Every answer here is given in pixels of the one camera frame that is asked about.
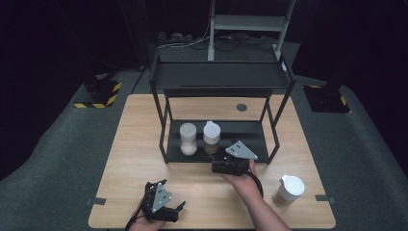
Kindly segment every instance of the metal frame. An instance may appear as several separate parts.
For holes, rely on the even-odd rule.
[[[284,17],[284,20],[282,22],[280,30],[278,30],[278,32],[280,32],[280,33],[279,33],[279,38],[278,38],[277,44],[272,45],[272,50],[273,50],[273,53],[275,55],[276,60],[279,60],[279,58],[281,56],[282,44],[283,44],[286,32],[287,32],[288,27],[289,27],[289,23],[291,21],[292,11],[293,11],[293,7],[294,7],[295,2],[296,2],[296,0],[290,0],[288,9],[286,11],[286,15]],[[269,21],[274,20],[276,22],[277,18],[278,17],[270,16],[270,17],[265,17],[265,20],[269,20]],[[246,26],[246,27],[241,26],[241,27],[242,27],[243,30],[246,30],[246,31],[259,31],[259,30],[276,31],[276,29],[274,29],[274,30],[266,29],[266,28],[256,29],[257,28],[256,26]],[[226,27],[226,29],[223,29],[223,30],[228,30],[228,29],[234,30],[234,27],[231,27],[231,28],[228,28],[228,29],[227,28],[228,27]],[[214,32],[214,30],[215,29],[216,29],[216,0],[212,0],[212,3],[211,3],[211,18],[210,18],[210,43],[209,43],[209,47],[208,47],[208,57],[207,57],[208,61],[213,61],[215,59],[214,58],[214,56],[215,56],[215,49],[214,49],[214,46],[215,46],[215,44],[214,44],[214,34],[215,34],[215,32]]]
[[[280,57],[279,63],[280,64],[285,63],[285,60],[284,60],[283,56]],[[169,117],[170,118],[170,127],[171,127],[171,123],[174,122],[175,119],[172,116],[171,107],[170,107],[169,97],[171,97],[171,96],[168,96],[166,94],[166,90],[164,90],[165,100],[166,100],[165,110],[162,111],[161,103],[160,103],[159,96],[158,96],[157,89],[156,89],[156,81],[155,81],[156,70],[157,70],[157,65],[158,64],[160,64],[160,57],[158,57],[158,54],[156,54],[155,60],[154,60],[153,65],[152,65],[152,72],[151,72],[151,76],[150,76],[150,86],[151,86],[152,94],[153,94],[154,101],[155,101],[155,104],[156,104],[156,109],[157,109],[157,112],[158,112],[158,115],[159,115],[159,120],[160,120],[161,125],[162,125],[162,131],[161,131],[161,135],[160,135],[159,147],[160,147],[160,150],[162,152],[165,163],[168,164],[169,160],[168,160],[165,148],[164,148],[165,132],[166,132],[166,121],[167,121],[167,117]],[[274,142],[275,142],[275,147],[273,148],[272,152],[270,154],[268,154],[268,160],[266,161],[266,163],[268,165],[271,163],[271,161],[273,160],[274,156],[276,155],[276,153],[277,153],[277,151],[278,151],[278,149],[280,147],[280,143],[279,143],[279,139],[278,139],[278,135],[277,135],[277,131],[276,131],[276,125],[277,125],[277,122],[278,122],[280,116],[282,115],[282,112],[283,112],[283,110],[284,110],[284,108],[286,106],[286,103],[287,103],[287,101],[289,99],[289,96],[290,96],[290,94],[291,94],[291,92],[293,90],[294,84],[295,84],[295,80],[293,79],[293,73],[292,73],[292,71],[290,69],[286,72],[286,75],[287,75],[287,78],[289,80],[289,85],[286,88],[285,95],[284,95],[284,97],[282,99],[282,102],[281,102],[281,104],[279,106],[279,109],[277,110],[275,116],[273,116],[272,110],[271,110],[270,105],[269,105],[270,97],[273,95],[273,90],[271,90],[270,95],[266,95],[265,97],[252,96],[252,95],[247,95],[247,94],[244,94],[244,93],[242,95],[235,95],[235,97],[257,97],[257,98],[265,98],[266,99],[264,108],[263,108],[263,110],[261,112],[261,116],[260,116],[260,119],[259,119],[258,122],[260,122],[261,126],[262,126],[262,121],[264,120],[265,113],[268,112],[270,128],[271,128],[273,139],[274,139]],[[182,96],[178,95],[176,97],[208,97],[208,96],[209,95],[190,96],[188,94],[185,94],[185,95],[182,95]]]

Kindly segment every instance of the gray carpet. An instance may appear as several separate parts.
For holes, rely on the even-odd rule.
[[[230,44],[220,44],[228,49]],[[299,44],[285,42],[291,64]],[[166,48],[164,60],[206,60],[206,50]],[[216,60],[271,60],[270,44],[216,52]],[[112,107],[75,109],[72,102],[41,137],[32,157],[0,182],[0,230],[92,230],[95,197],[117,124],[130,93],[150,93],[149,69],[124,70]],[[322,81],[296,76],[292,99],[327,194],[336,203],[334,230],[407,230],[408,181],[352,90],[342,95],[352,113],[312,113],[302,85]]]

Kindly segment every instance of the shelf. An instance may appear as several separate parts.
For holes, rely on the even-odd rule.
[[[283,16],[252,16],[216,14],[214,28],[218,30],[282,31]]]
[[[197,128],[197,151],[192,156],[185,156],[180,150],[180,126],[190,122]],[[203,128],[207,120],[173,120],[170,124],[167,145],[169,162],[210,163],[208,154],[204,151]],[[217,153],[225,152],[225,148],[237,141],[244,143],[252,152],[258,155],[260,163],[268,161],[267,143],[261,121],[216,121],[221,128],[221,139]]]
[[[169,96],[267,97],[287,89],[288,77],[279,62],[162,62],[153,64],[152,86]]]
[[[277,150],[279,140],[276,124],[282,115],[285,104],[292,92],[295,80],[290,69],[283,69],[285,59],[280,57],[278,62],[163,62],[159,52],[156,53],[150,86],[160,122],[162,132],[160,149],[165,160],[169,162],[210,162],[204,152],[202,131],[207,120],[175,119],[170,107],[171,97],[256,97],[264,98],[264,108],[260,112],[259,120],[232,120],[231,117],[216,121],[221,127],[220,151],[237,141],[243,142],[259,156],[258,162],[270,164]],[[165,107],[162,106],[157,90],[162,90],[166,97]],[[278,110],[272,114],[269,100],[277,91],[285,96]],[[270,128],[273,135],[274,148],[270,154],[264,137],[262,121],[268,114]],[[180,126],[185,122],[192,122],[197,128],[198,150],[193,156],[185,156],[180,150]],[[168,126],[167,150],[165,150],[165,131]]]

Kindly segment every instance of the yellow and black tape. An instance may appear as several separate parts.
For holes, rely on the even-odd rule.
[[[108,102],[106,102],[107,107],[111,106],[115,102],[117,93],[119,92],[119,89],[121,86],[122,86],[122,83],[117,83],[115,85],[113,92],[112,92],[112,96],[108,99]]]
[[[343,106],[347,105],[347,101],[345,101],[345,98],[343,96],[340,97],[340,100],[342,100]]]
[[[114,86],[111,85],[110,87],[107,87],[110,90],[105,89],[99,94],[98,100],[94,100],[92,102],[90,102],[91,100],[85,101],[85,102],[78,100],[74,102],[74,107],[75,108],[98,108],[98,109],[110,107],[115,102],[117,93],[119,92],[119,89],[121,86],[122,86],[121,83],[115,82]]]

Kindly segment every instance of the black object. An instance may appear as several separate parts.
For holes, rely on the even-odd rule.
[[[144,216],[148,220],[165,220],[176,222],[178,220],[178,214],[183,210],[183,206],[186,201],[177,206],[176,209],[165,207],[166,203],[171,199],[163,185],[167,180],[162,180],[157,183],[147,182],[144,188],[144,197],[141,200],[140,206],[137,211],[132,215],[126,224],[125,230],[128,231],[130,226],[136,221],[140,210],[143,210]]]
[[[214,173],[229,174],[242,176],[247,174],[250,176],[258,187],[259,193],[264,197],[264,190],[261,181],[254,175],[249,167],[249,160],[244,158],[236,158],[227,154],[226,152],[220,154],[209,155],[212,161],[211,170]]]
[[[0,180],[21,167],[83,83],[57,1],[0,1]]]
[[[142,0],[57,3],[66,27],[86,55],[91,74],[141,69],[150,64]]]
[[[259,119],[213,120],[221,127],[220,147],[227,147],[232,140],[241,140],[251,146],[259,155],[258,162],[270,164],[280,147],[276,133],[276,124],[282,115],[286,102],[292,92],[295,80],[290,69],[283,68],[286,62],[283,56],[278,62],[169,62],[162,61],[157,52],[152,64],[150,86],[156,103],[162,133],[159,147],[165,163],[168,162],[210,162],[202,150],[202,128],[207,120],[186,120],[173,117],[170,109],[171,97],[256,97],[265,98],[265,105]],[[165,109],[159,101],[157,90],[163,90],[166,97]],[[273,93],[284,94],[277,112],[273,115],[269,100]],[[268,154],[262,121],[265,113],[273,134],[275,147]],[[167,116],[170,119],[167,150],[164,148]],[[180,150],[179,128],[185,123],[193,123],[197,128],[198,150],[186,157]]]
[[[121,83],[111,79],[114,75],[109,73],[101,79],[95,75],[87,76],[75,94],[74,106],[77,108],[112,106],[121,86]]]
[[[349,113],[350,108],[338,90],[327,91],[327,86],[303,86],[314,113]]]

